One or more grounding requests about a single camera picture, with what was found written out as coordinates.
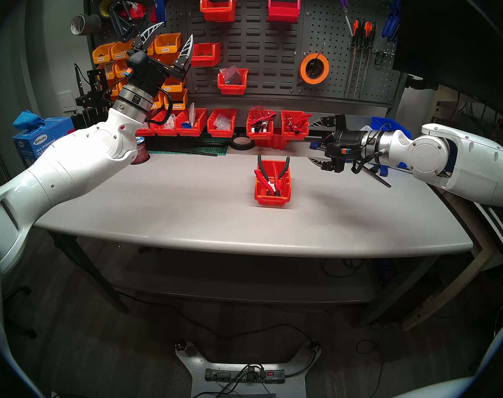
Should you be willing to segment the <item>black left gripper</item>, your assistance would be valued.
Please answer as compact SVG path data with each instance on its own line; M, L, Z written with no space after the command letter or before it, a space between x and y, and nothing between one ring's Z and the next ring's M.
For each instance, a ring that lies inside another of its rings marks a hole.
M191 34L183 44L173 65L149 57L148 55L155 54L153 42L163 33L164 22L152 25L136 36L131 43L131 50L127 51L126 64L131 69L131 72L125 74L128 77L128 84L148 93L153 98L157 96L169 77L184 79L191 67L194 49L194 35Z

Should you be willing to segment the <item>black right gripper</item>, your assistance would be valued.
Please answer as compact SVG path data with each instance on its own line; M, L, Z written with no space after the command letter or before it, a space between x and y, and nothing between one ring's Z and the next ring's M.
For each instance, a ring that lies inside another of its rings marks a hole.
M309 131L338 132L326 137L326 157L308 157L309 161L324 171L343 172L345 159L362 160L364 131L347 130L346 115L324 116L309 125Z

